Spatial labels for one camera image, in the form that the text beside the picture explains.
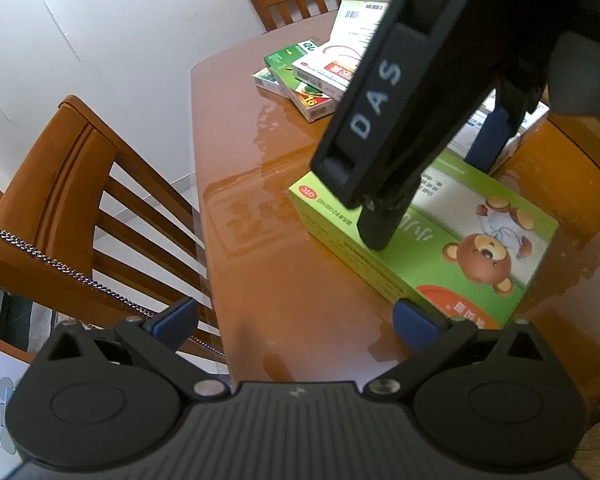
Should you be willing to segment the tall white medicine box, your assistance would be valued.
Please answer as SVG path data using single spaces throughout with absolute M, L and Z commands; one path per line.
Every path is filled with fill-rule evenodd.
M 345 48 L 356 58 L 362 58 L 388 6 L 388 2 L 342 0 L 332 25 L 329 45 Z

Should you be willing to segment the green bear medicine box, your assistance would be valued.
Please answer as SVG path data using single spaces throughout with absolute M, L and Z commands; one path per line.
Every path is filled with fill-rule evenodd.
M 542 209 L 449 153 L 424 171 L 380 252 L 358 234 L 361 211 L 342 206 L 313 172 L 288 192 L 306 230 L 389 302 L 407 298 L 487 330 L 515 312 L 558 229 Z

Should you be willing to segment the near wooden chair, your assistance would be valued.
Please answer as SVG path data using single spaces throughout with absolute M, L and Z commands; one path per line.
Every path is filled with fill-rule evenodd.
M 224 363 L 199 211 L 77 96 L 66 96 L 0 198 L 0 288 L 86 325 L 148 308 L 95 273 L 170 306 L 181 290 L 94 247 L 102 231 L 201 294 L 182 351 Z

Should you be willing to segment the green QUIK medicine box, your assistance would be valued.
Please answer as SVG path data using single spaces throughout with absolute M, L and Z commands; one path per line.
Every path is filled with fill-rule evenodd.
M 257 73 L 252 74 L 251 77 L 257 87 L 275 93 L 276 96 L 288 98 L 284 87 L 276 80 L 267 67 L 261 68 Z

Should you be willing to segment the white orange capsule box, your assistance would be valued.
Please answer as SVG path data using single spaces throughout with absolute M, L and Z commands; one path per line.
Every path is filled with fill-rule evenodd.
M 340 101 L 361 60 L 345 48 L 331 47 L 327 41 L 291 66 L 299 80 Z

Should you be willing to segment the white blue medicine box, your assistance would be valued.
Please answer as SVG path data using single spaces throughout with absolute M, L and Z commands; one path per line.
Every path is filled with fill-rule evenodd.
M 492 90 L 449 142 L 448 149 L 466 164 L 490 174 L 528 141 L 546 121 L 550 108 L 540 101 L 532 113 L 524 114 L 516 131 L 508 115 L 496 104 Z

